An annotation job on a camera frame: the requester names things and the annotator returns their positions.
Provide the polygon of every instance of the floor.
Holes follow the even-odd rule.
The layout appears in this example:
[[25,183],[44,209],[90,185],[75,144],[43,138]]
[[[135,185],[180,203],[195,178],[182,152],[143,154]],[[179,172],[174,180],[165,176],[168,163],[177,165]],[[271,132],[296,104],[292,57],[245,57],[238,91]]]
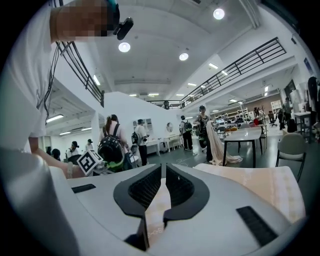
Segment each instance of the floor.
[[[268,127],[268,140],[267,149],[264,150],[264,139],[262,140],[263,154],[261,155],[260,145],[256,148],[256,167],[275,167],[278,151],[278,141],[282,137],[282,132],[279,131],[278,127]],[[160,156],[156,154],[148,155],[148,162],[150,164],[178,164],[187,167],[194,167],[197,164],[206,162],[206,154],[201,151],[201,147],[196,138],[192,139],[193,152],[184,151],[184,149],[176,148],[171,152],[163,153]],[[252,143],[243,142],[241,143],[240,152],[238,154],[238,143],[228,143],[227,151],[232,156],[240,155],[243,161],[235,164],[228,164],[229,167],[242,167],[252,168],[253,166],[253,149]],[[320,168],[318,157],[320,156],[320,144],[312,142],[308,144],[306,159],[302,171],[302,175],[299,181],[299,187],[303,196],[305,210],[308,214],[314,203],[317,191],[320,187]],[[289,166],[295,176],[297,176],[299,168],[299,162],[280,160],[279,166]]]

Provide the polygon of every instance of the white ceiling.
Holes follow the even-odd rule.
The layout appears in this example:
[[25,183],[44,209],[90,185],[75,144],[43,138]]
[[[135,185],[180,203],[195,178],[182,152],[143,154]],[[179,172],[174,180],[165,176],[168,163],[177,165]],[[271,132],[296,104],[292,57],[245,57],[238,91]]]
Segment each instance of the white ceiling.
[[[199,6],[189,0],[118,0],[118,4],[121,20],[134,21],[123,40],[131,49],[122,53],[116,37],[99,38],[100,63],[109,62],[116,91],[160,93],[153,100],[179,90],[210,56],[251,26],[238,0],[202,0]],[[225,11],[222,20],[213,18],[218,7]],[[189,54],[186,61],[179,60],[183,52]]]

